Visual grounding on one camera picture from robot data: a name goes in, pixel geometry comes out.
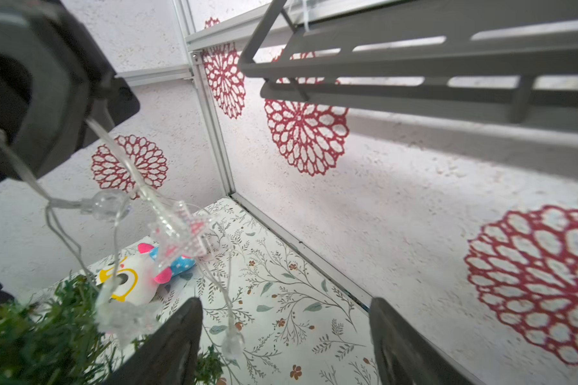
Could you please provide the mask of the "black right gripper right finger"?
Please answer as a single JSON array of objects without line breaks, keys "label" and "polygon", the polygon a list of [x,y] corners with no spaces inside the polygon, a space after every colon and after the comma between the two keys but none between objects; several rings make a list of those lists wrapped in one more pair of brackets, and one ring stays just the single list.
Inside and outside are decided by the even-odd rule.
[{"label": "black right gripper right finger", "polygon": [[383,298],[369,308],[377,370],[383,384],[473,384]]}]

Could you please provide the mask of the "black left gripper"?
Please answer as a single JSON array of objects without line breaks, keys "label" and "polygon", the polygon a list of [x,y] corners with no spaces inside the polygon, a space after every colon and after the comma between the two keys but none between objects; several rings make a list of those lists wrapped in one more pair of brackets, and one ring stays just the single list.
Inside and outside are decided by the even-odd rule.
[{"label": "black left gripper", "polygon": [[42,177],[138,114],[138,98],[59,1],[0,1],[0,139]]}]

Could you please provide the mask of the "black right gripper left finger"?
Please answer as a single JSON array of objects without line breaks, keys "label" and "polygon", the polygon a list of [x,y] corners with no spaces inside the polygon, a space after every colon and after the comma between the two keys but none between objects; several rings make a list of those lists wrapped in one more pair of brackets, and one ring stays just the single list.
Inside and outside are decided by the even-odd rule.
[{"label": "black right gripper left finger", "polygon": [[104,384],[194,384],[202,303],[188,299]]}]

